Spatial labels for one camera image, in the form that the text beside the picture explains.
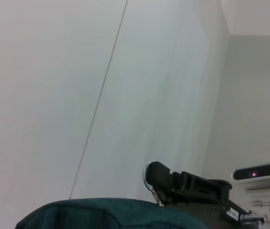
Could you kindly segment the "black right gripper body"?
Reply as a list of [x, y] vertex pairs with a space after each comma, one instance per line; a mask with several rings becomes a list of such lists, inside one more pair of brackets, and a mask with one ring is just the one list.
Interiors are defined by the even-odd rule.
[[248, 212], [229, 200], [232, 185], [220, 179], [205, 179], [188, 172], [173, 172], [166, 207], [185, 211], [209, 229], [252, 229], [240, 216]]

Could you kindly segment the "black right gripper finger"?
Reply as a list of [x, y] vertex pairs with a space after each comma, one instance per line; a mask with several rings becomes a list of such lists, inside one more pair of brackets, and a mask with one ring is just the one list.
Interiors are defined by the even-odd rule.
[[172, 187], [170, 169], [160, 162], [150, 162], [146, 167], [146, 182], [153, 190], [168, 192]]

